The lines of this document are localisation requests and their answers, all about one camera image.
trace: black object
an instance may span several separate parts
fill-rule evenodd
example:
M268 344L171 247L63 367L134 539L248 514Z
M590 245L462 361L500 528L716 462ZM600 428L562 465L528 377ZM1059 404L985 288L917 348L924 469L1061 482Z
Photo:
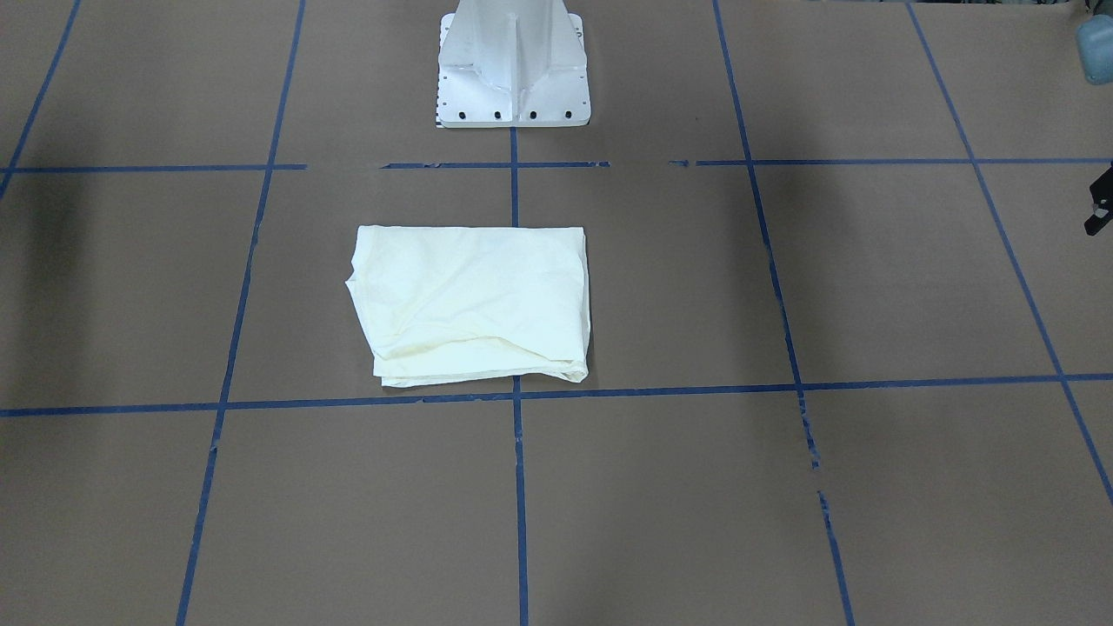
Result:
M1086 234L1093 236L1113 219L1113 167L1090 186L1090 197L1094 199L1094 214L1086 219Z

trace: cloth fold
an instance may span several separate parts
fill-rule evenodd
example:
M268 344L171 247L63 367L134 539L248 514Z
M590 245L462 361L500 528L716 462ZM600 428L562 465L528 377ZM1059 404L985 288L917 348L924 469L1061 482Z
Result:
M588 375L583 228L361 226L352 268L384 387Z

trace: blue object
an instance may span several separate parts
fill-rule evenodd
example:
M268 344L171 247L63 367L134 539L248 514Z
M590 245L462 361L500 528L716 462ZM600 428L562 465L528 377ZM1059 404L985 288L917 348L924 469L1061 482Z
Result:
M1113 18L1094 16L1082 22L1077 31L1082 71L1091 85L1113 81Z

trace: white bracket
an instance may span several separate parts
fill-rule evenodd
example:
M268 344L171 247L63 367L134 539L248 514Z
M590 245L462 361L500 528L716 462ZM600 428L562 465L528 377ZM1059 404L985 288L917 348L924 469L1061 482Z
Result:
M436 124L583 126L591 118L583 20L564 0L460 0L441 20Z

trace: white cloth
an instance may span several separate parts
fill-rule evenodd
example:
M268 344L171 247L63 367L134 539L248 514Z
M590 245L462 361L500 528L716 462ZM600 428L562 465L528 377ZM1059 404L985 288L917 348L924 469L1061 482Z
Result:
M384 387L588 375L583 228L359 226L352 268Z

